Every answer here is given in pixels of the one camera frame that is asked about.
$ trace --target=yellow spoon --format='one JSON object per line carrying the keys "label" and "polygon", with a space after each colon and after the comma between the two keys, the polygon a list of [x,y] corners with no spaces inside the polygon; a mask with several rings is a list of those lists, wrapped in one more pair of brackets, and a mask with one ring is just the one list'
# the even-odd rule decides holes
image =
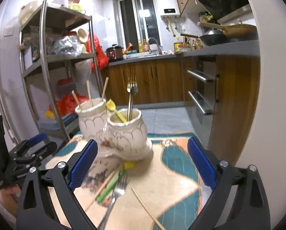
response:
{"label": "yellow spoon", "polygon": [[107,103],[106,103],[107,108],[110,111],[114,111],[115,115],[118,116],[118,118],[123,122],[126,123],[127,120],[123,117],[123,115],[121,115],[117,110],[116,110],[116,106],[115,103],[113,102],[112,99],[110,99]]}

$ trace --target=frying pan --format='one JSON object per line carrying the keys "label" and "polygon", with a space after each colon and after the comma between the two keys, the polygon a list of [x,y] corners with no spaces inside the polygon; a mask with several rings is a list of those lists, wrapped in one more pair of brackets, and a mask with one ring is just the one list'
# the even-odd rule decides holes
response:
{"label": "frying pan", "polygon": [[213,46],[228,42],[228,38],[223,34],[221,30],[209,30],[207,33],[205,33],[200,37],[198,37],[197,35],[184,34],[184,33],[181,33],[180,36],[200,38],[202,42],[207,46]]}
{"label": "frying pan", "polygon": [[224,31],[224,35],[228,38],[236,38],[238,40],[254,40],[258,38],[257,28],[249,24],[230,24],[222,26],[207,22],[197,22],[197,25],[201,27],[221,29]]}

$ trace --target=light switch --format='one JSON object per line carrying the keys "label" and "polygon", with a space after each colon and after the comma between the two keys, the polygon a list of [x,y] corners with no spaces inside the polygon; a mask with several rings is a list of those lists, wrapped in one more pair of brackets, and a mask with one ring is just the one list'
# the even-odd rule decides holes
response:
{"label": "light switch", "polygon": [[4,36],[11,36],[11,35],[13,35],[13,26],[5,27],[3,35]]}

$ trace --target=oven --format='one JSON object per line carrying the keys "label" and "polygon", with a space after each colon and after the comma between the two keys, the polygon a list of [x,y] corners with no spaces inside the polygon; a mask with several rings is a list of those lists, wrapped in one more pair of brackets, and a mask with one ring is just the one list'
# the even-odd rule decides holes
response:
{"label": "oven", "polygon": [[187,92],[186,110],[195,134],[207,149],[216,103],[215,57],[193,57],[187,74],[192,87]]}

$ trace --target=human hand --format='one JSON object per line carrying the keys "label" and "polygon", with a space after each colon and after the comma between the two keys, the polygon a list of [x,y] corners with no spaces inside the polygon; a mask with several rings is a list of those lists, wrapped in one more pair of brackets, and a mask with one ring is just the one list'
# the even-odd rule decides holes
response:
{"label": "human hand", "polygon": [[8,187],[0,190],[0,203],[1,205],[13,216],[16,216],[18,203],[13,195],[20,193],[21,190],[18,186]]}

